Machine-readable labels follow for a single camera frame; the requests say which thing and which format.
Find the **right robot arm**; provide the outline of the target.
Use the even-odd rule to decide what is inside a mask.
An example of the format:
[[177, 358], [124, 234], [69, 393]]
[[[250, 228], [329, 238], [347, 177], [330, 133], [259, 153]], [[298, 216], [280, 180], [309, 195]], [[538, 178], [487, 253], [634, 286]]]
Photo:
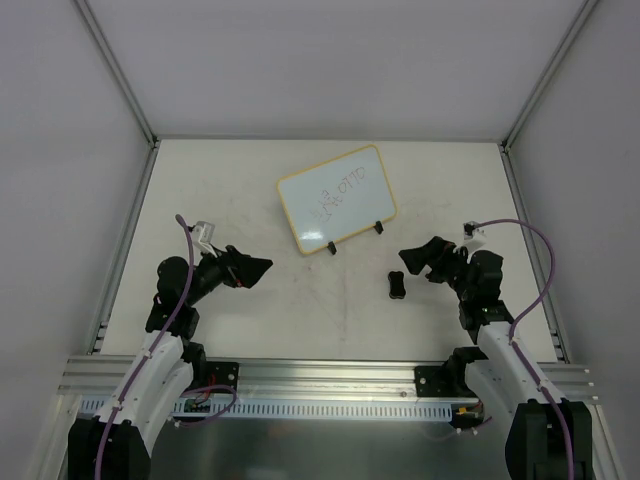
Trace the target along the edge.
[[399, 256], [410, 274], [455, 292], [473, 344], [455, 349], [428, 382], [481, 402], [505, 438], [509, 476], [593, 478], [591, 414], [552, 383], [517, 339], [516, 321], [500, 298], [502, 257], [470, 253], [439, 236]]

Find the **black bone-shaped eraser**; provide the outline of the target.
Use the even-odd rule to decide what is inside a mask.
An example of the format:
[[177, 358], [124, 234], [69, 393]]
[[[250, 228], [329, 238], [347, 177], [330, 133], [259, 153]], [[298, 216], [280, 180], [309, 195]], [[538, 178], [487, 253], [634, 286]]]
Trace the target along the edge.
[[406, 296], [404, 273], [402, 271], [390, 271], [387, 278], [389, 281], [389, 297], [391, 299], [404, 299]]

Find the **yellow framed whiteboard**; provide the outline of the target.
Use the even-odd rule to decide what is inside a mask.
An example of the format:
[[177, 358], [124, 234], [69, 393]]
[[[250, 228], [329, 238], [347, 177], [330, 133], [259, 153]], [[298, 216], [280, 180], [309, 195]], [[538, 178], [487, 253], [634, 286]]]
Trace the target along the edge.
[[380, 151], [373, 144], [287, 175], [276, 188], [298, 249], [305, 255], [397, 215]]

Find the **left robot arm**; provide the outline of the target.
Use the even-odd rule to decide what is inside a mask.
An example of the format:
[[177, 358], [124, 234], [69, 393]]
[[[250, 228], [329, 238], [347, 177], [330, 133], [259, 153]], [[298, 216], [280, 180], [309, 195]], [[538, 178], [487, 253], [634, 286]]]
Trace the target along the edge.
[[254, 287], [272, 265], [233, 246], [159, 264], [139, 353], [103, 406], [69, 431], [68, 478], [148, 478], [156, 440], [181, 395], [234, 394], [234, 387], [212, 379], [205, 348], [193, 339], [195, 305], [221, 285]]

